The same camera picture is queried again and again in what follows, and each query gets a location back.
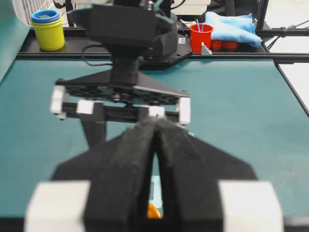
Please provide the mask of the right gripper rail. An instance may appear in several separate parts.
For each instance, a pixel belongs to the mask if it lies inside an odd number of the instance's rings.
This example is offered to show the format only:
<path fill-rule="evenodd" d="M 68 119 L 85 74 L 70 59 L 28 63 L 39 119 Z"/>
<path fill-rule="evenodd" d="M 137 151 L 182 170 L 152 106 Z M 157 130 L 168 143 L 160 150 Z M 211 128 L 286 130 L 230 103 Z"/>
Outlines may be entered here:
<path fill-rule="evenodd" d="M 137 71 L 133 75 L 114 74 L 106 70 L 87 76 L 56 81 L 51 98 L 50 111 L 60 118 L 66 117 L 64 105 L 69 98 L 79 97 L 76 113 L 89 148 L 106 141 L 104 104 L 98 101 L 123 103 L 127 109 L 141 106 L 138 111 L 138 128 L 155 128 L 168 122 L 162 105 L 176 106 L 181 125 L 191 122 L 189 93 L 176 91 Z"/>

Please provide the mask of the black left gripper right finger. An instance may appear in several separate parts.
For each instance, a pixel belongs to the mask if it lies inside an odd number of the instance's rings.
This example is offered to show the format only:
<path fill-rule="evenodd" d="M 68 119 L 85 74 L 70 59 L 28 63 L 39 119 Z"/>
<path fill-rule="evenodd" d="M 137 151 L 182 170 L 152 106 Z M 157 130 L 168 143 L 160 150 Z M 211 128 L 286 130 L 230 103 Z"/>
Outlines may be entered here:
<path fill-rule="evenodd" d="M 165 232 L 221 232 L 219 180 L 257 180 L 248 163 L 160 119 L 155 140 L 164 203 Z"/>

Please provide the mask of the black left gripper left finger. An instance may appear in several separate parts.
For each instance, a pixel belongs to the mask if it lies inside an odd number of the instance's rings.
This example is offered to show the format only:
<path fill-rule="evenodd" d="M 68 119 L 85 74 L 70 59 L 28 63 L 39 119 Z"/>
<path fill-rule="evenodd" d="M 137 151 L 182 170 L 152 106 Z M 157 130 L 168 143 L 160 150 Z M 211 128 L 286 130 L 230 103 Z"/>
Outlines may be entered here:
<path fill-rule="evenodd" d="M 155 122 L 146 120 L 57 166 L 53 181 L 89 180 L 88 232 L 138 232 L 147 218 Z"/>

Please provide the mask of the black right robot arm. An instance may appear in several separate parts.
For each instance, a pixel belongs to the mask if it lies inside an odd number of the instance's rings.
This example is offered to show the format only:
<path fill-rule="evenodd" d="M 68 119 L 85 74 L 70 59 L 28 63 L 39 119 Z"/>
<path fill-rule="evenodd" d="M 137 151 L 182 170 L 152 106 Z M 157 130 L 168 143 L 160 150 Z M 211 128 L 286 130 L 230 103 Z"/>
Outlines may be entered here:
<path fill-rule="evenodd" d="M 160 13 L 160 1 L 115 0 L 70 11 L 95 46 L 112 56 L 111 69 L 55 82 L 50 110 L 59 119 L 78 118 L 89 147 L 105 141 L 107 121 L 136 123 L 166 117 L 191 121 L 190 95 L 139 71 L 142 55 L 161 38 L 175 35 L 173 21 Z"/>

